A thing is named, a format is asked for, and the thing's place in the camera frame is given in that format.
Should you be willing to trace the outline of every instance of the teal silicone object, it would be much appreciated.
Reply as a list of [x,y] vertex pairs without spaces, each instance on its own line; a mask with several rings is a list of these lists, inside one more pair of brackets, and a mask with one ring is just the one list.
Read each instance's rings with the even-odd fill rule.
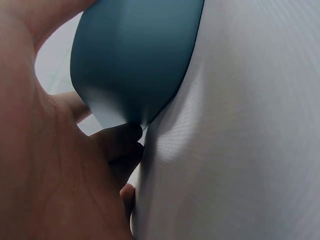
[[175,96],[193,53],[203,4],[99,0],[83,13],[72,47],[71,79],[103,127],[121,123],[109,122],[111,116],[148,124]]

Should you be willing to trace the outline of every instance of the white textured surface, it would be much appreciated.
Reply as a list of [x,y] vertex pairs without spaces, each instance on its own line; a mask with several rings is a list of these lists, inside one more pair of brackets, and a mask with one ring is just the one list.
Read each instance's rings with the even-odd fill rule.
[[[40,84],[49,94],[74,91],[70,77],[70,57],[80,18],[81,14],[62,25],[44,43],[37,55],[35,72]],[[88,136],[103,129],[93,115],[78,126]],[[138,172],[139,169],[132,174],[129,183],[136,184]]]
[[138,240],[320,239],[320,1],[205,0],[149,127]]

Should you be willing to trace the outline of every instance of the hand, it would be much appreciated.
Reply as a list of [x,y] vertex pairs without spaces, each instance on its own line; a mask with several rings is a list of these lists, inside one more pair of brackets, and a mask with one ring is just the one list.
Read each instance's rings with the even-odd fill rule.
[[35,75],[38,50],[93,0],[0,2],[0,239],[131,240],[141,127],[86,136],[75,92],[48,95]]

